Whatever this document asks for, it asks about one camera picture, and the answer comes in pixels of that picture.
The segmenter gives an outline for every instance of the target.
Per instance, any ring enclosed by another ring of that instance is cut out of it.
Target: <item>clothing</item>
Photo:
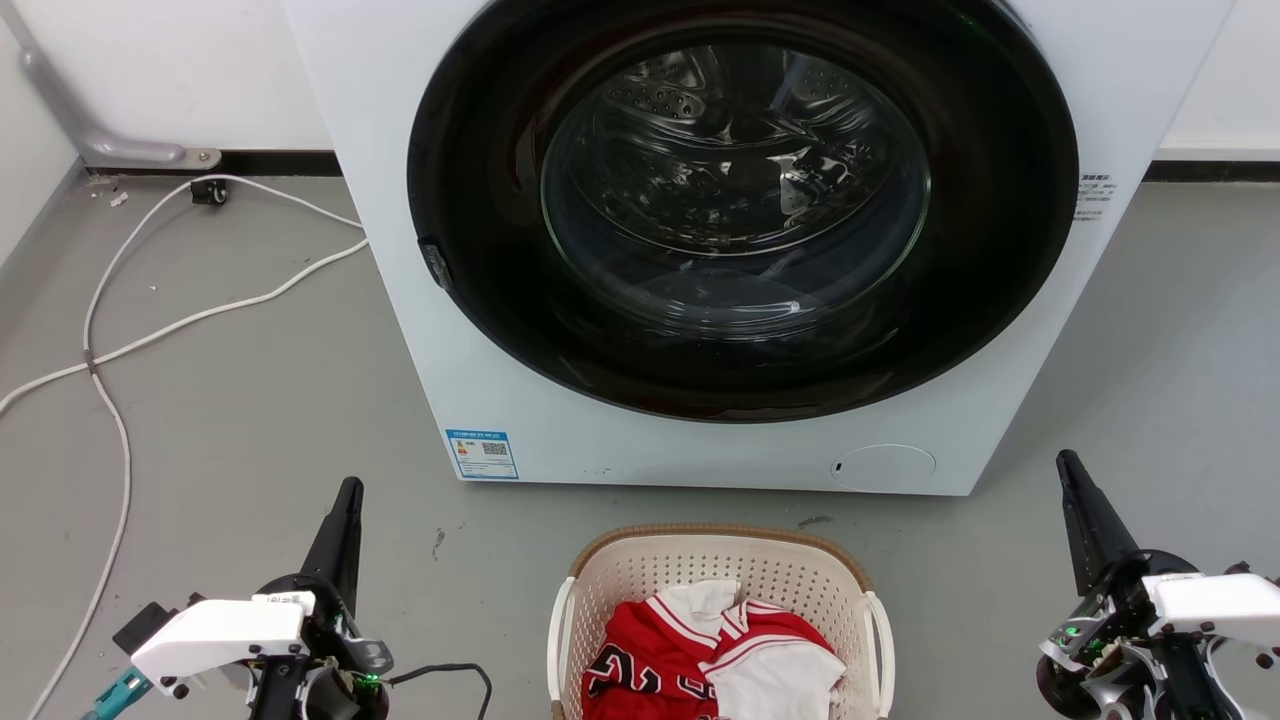
[[[827,641],[803,618],[746,601],[724,612],[730,641],[699,664],[732,720],[827,720],[832,687],[845,674]]]
[[[736,580],[704,580],[623,602],[604,626],[604,644],[582,674],[586,720],[710,720],[716,694],[700,661],[716,657],[721,612]]]
[[[827,720],[845,665],[809,623],[736,580],[625,602],[582,675],[586,720]]]

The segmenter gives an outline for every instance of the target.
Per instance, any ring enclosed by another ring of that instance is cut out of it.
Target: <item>power cord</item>
[[[174,197],[177,197],[178,195],[180,195],[182,192],[184,192],[189,187],[189,184],[192,182],[204,182],[204,181],[210,181],[210,179],[224,179],[224,181],[230,181],[230,182],[237,182],[237,183],[241,183],[241,184],[246,184],[246,186],[261,190],[264,192],[268,192],[270,195],[274,195],[276,197],[282,197],[284,200],[289,200],[292,202],[297,202],[298,205],[302,205],[303,208],[307,208],[310,210],[315,210],[316,213],[320,213],[321,215],[324,215],[326,218],[332,218],[334,220],[338,220],[339,223],[344,223],[344,224],[348,224],[348,225],[355,227],[355,228],[362,228],[364,227],[360,223],[357,223],[356,220],[351,220],[351,219],[343,218],[342,215],[337,215],[334,213],[330,213],[330,211],[325,210],[323,208],[319,208],[316,205],[312,205],[312,204],[307,202],[306,200],[302,200],[301,197],[294,197],[294,196],[292,196],[292,195],[289,195],[287,192],[280,192],[279,190],[275,190],[275,188],[271,188],[271,187],[266,187],[265,184],[260,184],[260,183],[256,183],[253,181],[248,181],[248,179],[244,179],[244,178],[241,178],[241,177],[237,177],[237,176],[210,174],[210,176],[202,176],[202,177],[195,178],[192,181],[184,182],[180,186],[175,187],[169,195],[165,195],[159,202],[156,202],[156,205],[154,208],[151,208],[150,211],[147,211],[146,215],[142,217],[142,220],[138,223],[138,225],[136,228],[133,228],[133,232],[129,233],[129,237],[124,241],[124,245],[122,245],[120,249],[115,252],[115,258],[113,258],[111,263],[106,266],[106,272],[102,273],[102,279],[99,281],[97,290],[93,291],[93,299],[90,301],[88,311],[84,314],[84,333],[83,333],[84,363],[81,363],[79,365],[73,365],[70,368],[64,368],[61,370],[58,370],[56,373],[50,373],[50,374],[47,374],[47,375],[45,375],[42,378],[37,378],[35,380],[31,380],[29,383],[26,383],[26,384],[18,387],[17,389],[14,389],[13,392],[10,392],[9,395],[6,395],[4,397],[4,400],[0,400],[0,416],[4,416],[5,410],[8,410],[9,406],[14,401],[17,401],[19,397],[27,395],[28,392],[31,392],[31,391],[33,391],[33,389],[36,389],[36,388],[38,388],[41,386],[49,384],[49,383],[51,383],[51,382],[54,382],[56,379],[65,378],[68,375],[73,375],[73,374],[76,374],[76,373],[78,373],[81,370],[88,370],[90,378],[93,380],[93,387],[97,388],[99,396],[101,396],[102,401],[106,402],[108,410],[111,411],[111,418],[115,420],[115,428],[120,433],[120,447],[124,451],[124,500],[123,500],[123,502],[120,505],[120,520],[119,520],[119,524],[115,528],[115,537],[111,539],[111,548],[108,552],[108,555],[106,555],[106,562],[102,566],[102,575],[99,578],[97,587],[93,589],[93,597],[90,600],[88,610],[84,612],[84,619],[81,621],[79,629],[76,630],[76,637],[72,639],[70,647],[67,648],[67,655],[63,656],[63,660],[61,660],[61,662],[58,664],[58,669],[54,671],[52,678],[49,679],[49,684],[45,685],[44,692],[40,693],[40,698],[36,700],[36,705],[31,708],[31,714],[27,715],[27,720],[35,720],[36,716],[40,715],[40,711],[45,708],[45,703],[49,702],[49,697],[52,694],[54,688],[58,687],[59,680],[63,679],[63,674],[67,673],[67,666],[70,665],[72,657],[74,657],[76,656],[76,651],[79,650],[81,642],[83,642],[83,639],[84,639],[84,633],[88,630],[88,625],[93,620],[93,615],[97,612],[97,606],[99,606],[99,603],[102,600],[102,593],[106,589],[106,583],[108,583],[108,580],[111,577],[111,569],[115,566],[115,557],[120,552],[120,541],[124,539],[124,528],[125,528],[125,525],[128,524],[128,520],[129,520],[129,505],[131,505],[132,498],[133,498],[133,457],[132,457],[132,451],[129,448],[129,433],[128,433],[128,430],[124,427],[124,419],[120,416],[119,409],[115,406],[115,402],[111,401],[110,393],[108,393],[106,388],[102,386],[102,378],[100,377],[100,374],[97,372],[99,365],[101,365],[104,363],[109,363],[109,361],[115,360],[118,357],[122,357],[122,356],[124,356],[124,355],[127,355],[129,352],[133,352],[134,350],[137,350],[140,347],[150,345],[150,343],[152,343],[152,342],[155,342],[155,341],[157,341],[157,340],[160,340],[160,338],[163,338],[163,337],[165,337],[168,334],[170,334],[170,333],[174,333],[174,332],[177,332],[177,331],[179,331],[179,329],[182,329],[182,328],[184,328],[184,327],[187,327],[189,324],[192,324],[192,323],[196,323],[198,320],[204,320],[205,318],[211,318],[211,316],[219,315],[221,313],[228,313],[230,310],[238,310],[241,307],[248,307],[250,305],[257,305],[260,302],[266,302],[268,300],[273,300],[275,297],[279,297],[285,291],[288,291],[293,286],[296,286],[300,282],[302,282],[302,279],[306,278],[307,275],[310,275],[311,273],[315,273],[316,270],[319,270],[320,268],[324,268],[325,265],[337,263],[338,260],[342,260],[343,258],[353,255],[353,254],[358,252],[360,250],[362,250],[366,245],[369,245],[369,238],[361,240],[360,242],[357,242],[352,247],[348,247],[347,250],[343,250],[342,252],[335,252],[335,254],[333,254],[333,255],[330,255],[328,258],[317,261],[316,264],[311,265],[310,268],[302,270],[301,273],[293,275],[293,278],[291,278],[287,283],[282,284],[280,287],[275,288],[274,291],[271,291],[271,292],[269,292],[266,295],[260,295],[257,297],[251,297],[248,300],[241,300],[241,301],[237,301],[237,302],[229,302],[227,305],[219,305],[218,307],[211,307],[209,310],[205,310],[204,313],[196,313],[195,315],[191,315],[188,318],[183,318],[182,320],[178,320],[177,323],[169,324],[169,325],[166,325],[166,327],[164,327],[164,328],[161,328],[161,329],[159,329],[159,331],[156,331],[156,332],[154,332],[154,333],[151,333],[151,334],[148,334],[148,336],[146,336],[143,338],[136,340],[136,341],[131,342],[129,345],[125,345],[124,347],[122,347],[119,350],[115,350],[113,352],[108,352],[106,355],[102,355],[100,357],[95,357],[93,352],[91,350],[91,343],[90,343],[90,340],[91,340],[91,332],[90,331],[92,329],[92,324],[93,324],[93,311],[97,310],[97,302],[99,302],[99,300],[102,296],[102,290],[106,287],[108,281],[111,278],[111,273],[115,272],[115,266],[120,261],[120,258],[124,255],[125,249],[129,247],[129,245],[133,242],[133,238],[136,238],[138,236],[138,233],[142,231],[142,227],[146,225],[147,220],[150,220],[151,217],[155,215],[156,211],[160,210],[160,208],[164,204],[169,202],[170,200],[173,200]],[[480,670],[479,667],[476,667],[476,670],[480,673],[481,676],[484,676],[484,671],[483,670]],[[485,676],[484,680],[485,680],[485,687],[489,687],[489,678]],[[485,705],[488,706],[488,703],[489,703],[489,692],[486,691],[485,692]],[[481,717],[484,717],[484,710],[483,708],[481,708],[480,715],[481,715]]]
[[[448,662],[444,665],[424,665],[417,670],[410,670],[403,675],[397,675],[387,680],[387,684],[396,687],[401,683],[407,683],[415,678],[421,678],[428,673],[454,673],[458,670],[475,670],[480,679],[484,680],[484,700],[480,702],[480,716],[476,720],[484,720],[484,714],[489,710],[489,698],[493,697],[493,683],[489,682],[489,675],[485,674],[484,667],[476,665],[475,662]]]

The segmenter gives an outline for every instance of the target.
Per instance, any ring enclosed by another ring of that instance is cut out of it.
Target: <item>floor stain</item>
[[[814,515],[808,520],[800,520],[799,523],[796,523],[796,529],[803,530],[809,525],[817,525],[818,523],[829,523],[832,520],[835,520],[835,518],[832,518],[831,515]]]

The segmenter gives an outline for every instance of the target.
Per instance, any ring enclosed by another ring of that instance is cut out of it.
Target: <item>black baseboard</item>
[[[246,177],[342,177],[338,156],[332,150],[224,150],[223,160],[207,170],[88,168],[88,172],[102,176],[198,177],[227,173]]]
[[[120,170],[90,168],[106,176],[196,177],[207,173],[230,176],[342,177],[338,156],[330,150],[225,150],[223,161],[209,170]],[[1156,160],[1143,182],[1280,182],[1280,161]]]
[[[1280,182],[1280,163],[1156,160],[1142,182]]]

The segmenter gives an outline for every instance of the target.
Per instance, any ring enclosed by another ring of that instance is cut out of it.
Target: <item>gray floor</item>
[[[76,364],[97,277],[175,183],[124,179],[110,208],[68,196],[4,273],[0,391]],[[273,184],[352,213],[340,181]],[[211,305],[265,292],[358,234],[238,191],[221,210],[174,204],[109,286],[106,351]],[[1138,541],[1211,571],[1280,573],[1280,186],[1146,186],[973,497],[959,500],[608,487],[471,486],[453,478],[372,258],[284,297],[115,361],[129,424],[133,520],[102,609],[44,717],[77,717],[127,659],[110,635],[148,601],[244,597],[293,571],[337,489],[365,503],[361,628],[402,667],[476,661],[489,716],[543,717],[549,607],[575,553],[632,523],[741,521],[840,542],[867,566],[899,651],[895,717],[1053,717],[1036,644],[1074,606],[1053,454],[1080,451]],[[0,419],[0,557],[9,618],[0,697],[24,715],[61,656],[120,498],[115,429],[87,377]],[[1228,659],[1271,712],[1280,676]],[[480,684],[397,689],[392,717],[470,719]],[[225,687],[129,717],[243,717]]]

